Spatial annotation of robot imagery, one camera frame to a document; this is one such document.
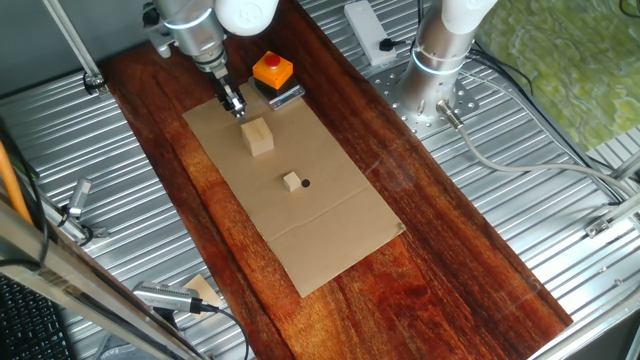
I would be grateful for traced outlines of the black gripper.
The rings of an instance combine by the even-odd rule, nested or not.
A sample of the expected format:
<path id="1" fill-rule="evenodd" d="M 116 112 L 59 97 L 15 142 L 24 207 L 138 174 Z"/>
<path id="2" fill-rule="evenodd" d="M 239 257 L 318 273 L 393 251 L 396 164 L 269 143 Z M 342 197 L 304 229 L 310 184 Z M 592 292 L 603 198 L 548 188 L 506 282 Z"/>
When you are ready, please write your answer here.
<path id="1" fill-rule="evenodd" d="M 244 119 L 246 114 L 246 103 L 238 98 L 236 86 L 225 67 L 212 69 L 210 78 L 216 92 L 218 100 L 225 110 L 234 115 L 237 119 Z"/>

